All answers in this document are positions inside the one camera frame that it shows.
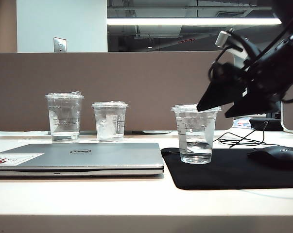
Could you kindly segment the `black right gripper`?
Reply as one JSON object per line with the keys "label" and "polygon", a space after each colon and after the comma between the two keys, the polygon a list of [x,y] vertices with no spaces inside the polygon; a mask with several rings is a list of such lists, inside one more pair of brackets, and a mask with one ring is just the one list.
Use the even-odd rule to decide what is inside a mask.
{"label": "black right gripper", "polygon": [[249,84],[248,94],[244,97],[246,85],[235,81],[212,81],[198,102],[197,110],[205,111],[234,102],[225,113],[226,118],[278,112],[278,95],[268,94],[283,94],[293,84],[293,34],[251,65],[246,77]]}

